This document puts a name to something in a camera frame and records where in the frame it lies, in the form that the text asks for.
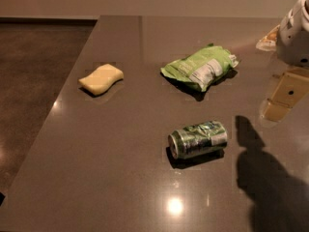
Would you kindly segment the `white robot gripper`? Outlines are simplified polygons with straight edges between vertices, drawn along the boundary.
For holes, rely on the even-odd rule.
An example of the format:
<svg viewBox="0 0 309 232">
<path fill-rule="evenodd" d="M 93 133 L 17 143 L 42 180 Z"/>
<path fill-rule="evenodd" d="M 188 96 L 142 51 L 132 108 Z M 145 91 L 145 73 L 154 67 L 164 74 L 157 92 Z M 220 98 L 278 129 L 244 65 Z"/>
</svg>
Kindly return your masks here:
<svg viewBox="0 0 309 232">
<path fill-rule="evenodd" d="M 296 66 L 283 72 L 267 98 L 262 116 L 280 122 L 309 93 L 309 0 L 297 0 L 277 33 L 278 58 Z"/>
</svg>

